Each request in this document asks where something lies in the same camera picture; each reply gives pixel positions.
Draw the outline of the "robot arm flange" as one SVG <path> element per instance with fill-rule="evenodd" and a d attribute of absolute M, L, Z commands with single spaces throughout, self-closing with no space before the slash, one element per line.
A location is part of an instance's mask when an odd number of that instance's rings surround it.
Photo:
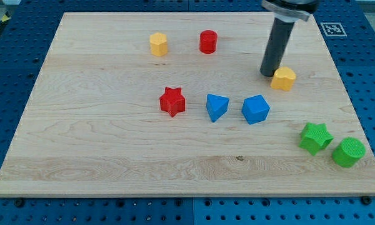
<path fill-rule="evenodd" d="M 261 6 L 274 13 L 275 17 L 286 23 L 297 20 L 308 21 L 320 4 L 320 0 L 262 0 Z"/>

